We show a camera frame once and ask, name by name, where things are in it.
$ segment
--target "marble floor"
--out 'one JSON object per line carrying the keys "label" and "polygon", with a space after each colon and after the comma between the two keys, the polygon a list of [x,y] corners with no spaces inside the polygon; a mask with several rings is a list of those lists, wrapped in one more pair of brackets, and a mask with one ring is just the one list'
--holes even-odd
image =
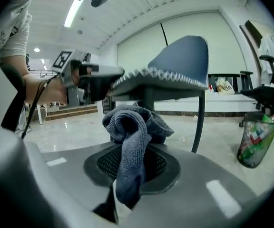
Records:
{"label": "marble floor", "polygon": [[[162,116],[175,133],[166,144],[191,151],[197,118],[186,116]],[[236,159],[243,128],[241,118],[205,118],[197,153],[201,154],[245,182],[257,195],[274,186],[274,141],[262,163],[255,169],[242,166]],[[32,123],[32,131],[25,141],[33,141],[41,152],[54,152],[83,148],[109,141],[109,134],[102,126],[99,113],[74,116],[65,119]]]}

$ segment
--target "circular mesh grate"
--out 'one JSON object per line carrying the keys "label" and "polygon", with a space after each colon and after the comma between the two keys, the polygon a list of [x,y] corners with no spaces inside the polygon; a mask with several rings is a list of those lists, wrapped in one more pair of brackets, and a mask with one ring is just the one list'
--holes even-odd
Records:
{"label": "circular mesh grate", "polygon": [[[97,165],[103,173],[113,179],[116,179],[120,162],[121,147],[118,147],[99,158]],[[161,175],[167,165],[167,162],[163,157],[150,149],[146,149],[143,162],[146,169],[147,181],[151,181]]]}

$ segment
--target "fluorescent light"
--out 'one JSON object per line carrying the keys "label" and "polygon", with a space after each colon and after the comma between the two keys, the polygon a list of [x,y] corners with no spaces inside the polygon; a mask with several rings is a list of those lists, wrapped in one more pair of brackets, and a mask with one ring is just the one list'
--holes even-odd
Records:
{"label": "fluorescent light", "polygon": [[79,0],[74,0],[66,17],[65,23],[64,23],[64,27],[70,28],[72,21],[75,18],[75,15],[79,9],[79,7],[81,6],[83,0],[79,1]]}

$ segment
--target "trash bin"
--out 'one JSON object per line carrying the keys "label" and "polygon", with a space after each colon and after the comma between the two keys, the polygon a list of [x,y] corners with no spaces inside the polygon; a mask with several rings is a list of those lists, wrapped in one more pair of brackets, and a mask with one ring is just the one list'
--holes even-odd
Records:
{"label": "trash bin", "polygon": [[248,168],[257,167],[274,138],[274,120],[264,113],[246,114],[244,134],[237,151],[238,161]]}

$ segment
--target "plastic bag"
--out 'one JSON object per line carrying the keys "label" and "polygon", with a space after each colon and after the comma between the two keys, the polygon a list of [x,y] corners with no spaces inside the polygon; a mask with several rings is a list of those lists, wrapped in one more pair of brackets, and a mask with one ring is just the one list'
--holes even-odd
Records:
{"label": "plastic bag", "polygon": [[224,78],[217,78],[216,83],[217,91],[220,95],[234,95],[234,89],[232,85]]}

